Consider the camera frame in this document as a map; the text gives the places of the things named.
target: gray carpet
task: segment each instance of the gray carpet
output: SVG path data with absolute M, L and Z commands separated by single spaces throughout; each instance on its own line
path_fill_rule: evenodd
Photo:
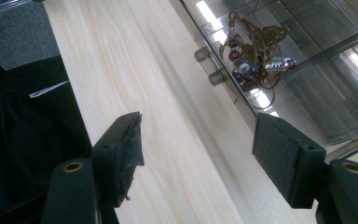
M 0 12 L 0 65 L 12 69 L 60 55 L 42 3 Z

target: light wood grain surface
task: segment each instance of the light wood grain surface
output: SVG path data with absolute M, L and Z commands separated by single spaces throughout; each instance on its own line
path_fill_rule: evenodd
M 169 1 L 49 0 L 48 17 L 92 144 L 140 111 L 145 167 L 121 223 L 315 223 L 292 210 L 251 153 L 253 134 Z

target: glass shelf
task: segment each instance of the glass shelf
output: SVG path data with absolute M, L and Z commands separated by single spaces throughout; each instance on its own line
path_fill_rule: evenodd
M 287 120 L 323 146 L 328 160 L 358 150 L 358 85 L 354 81 L 358 79 L 358 63 L 354 61 L 358 54 L 353 54 L 358 52 L 358 25 L 348 17 L 349 12 L 337 10 L 336 3 L 324 0 L 180 2 L 196 27 L 191 30 L 194 25 L 186 24 L 187 29 L 200 49 L 210 54 L 208 60 L 200 62 L 202 67 L 209 78 L 219 73 L 226 78 L 222 85 L 251 128 L 257 113 L 268 113 Z M 243 91 L 231 74 L 229 50 L 223 58 L 219 56 L 231 11 L 242 13 L 259 28 L 277 25 L 289 30 L 280 46 L 283 57 L 296 60 L 297 66 L 282 75 L 273 89 L 275 101 L 269 108 L 257 109 L 272 101 L 272 91 Z M 251 44 L 238 22 L 235 30 Z

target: red bead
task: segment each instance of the red bead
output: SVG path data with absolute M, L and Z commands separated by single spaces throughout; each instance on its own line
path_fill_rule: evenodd
M 235 60 L 239 59 L 241 57 L 241 54 L 236 50 L 233 49 L 229 54 L 228 54 L 228 59 L 232 62 L 234 62 Z

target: screw hole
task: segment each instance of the screw hole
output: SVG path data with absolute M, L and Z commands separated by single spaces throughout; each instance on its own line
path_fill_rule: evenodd
M 358 174 L 358 165 L 350 163 L 350 162 L 344 162 L 342 163 L 342 166 L 349 172 Z
M 63 170 L 66 173 L 71 173 L 71 172 L 78 171 L 81 168 L 83 168 L 83 162 L 75 161 L 75 162 L 72 162 L 72 163 L 66 165 L 65 167 L 63 167 Z

